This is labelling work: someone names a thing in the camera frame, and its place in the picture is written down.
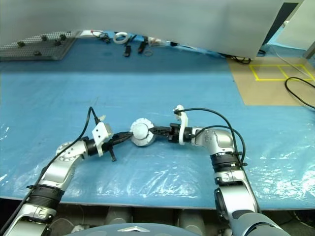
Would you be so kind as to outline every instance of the floor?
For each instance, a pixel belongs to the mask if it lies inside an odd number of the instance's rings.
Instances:
[[[19,201],[0,199],[0,210],[7,214],[1,216],[1,226],[9,214],[13,212]],[[160,223],[176,225],[180,209],[168,208],[132,208],[133,222]],[[108,207],[106,206],[81,206],[60,204],[55,220],[65,218],[73,225],[86,225],[88,227],[105,224]],[[295,211],[298,217],[309,225],[315,226],[315,210]],[[215,210],[201,211],[205,222],[205,236],[216,236],[222,229],[228,228],[226,223],[218,220]],[[313,236],[315,228],[308,227],[291,216],[292,211],[265,211],[265,215],[279,224],[291,236]],[[73,226],[66,220],[59,220],[52,226],[51,236],[62,236],[71,233]]]

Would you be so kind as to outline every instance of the metal pegboard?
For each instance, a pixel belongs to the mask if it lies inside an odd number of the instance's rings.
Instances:
[[[0,60],[61,60],[79,32],[58,31],[0,47]]]

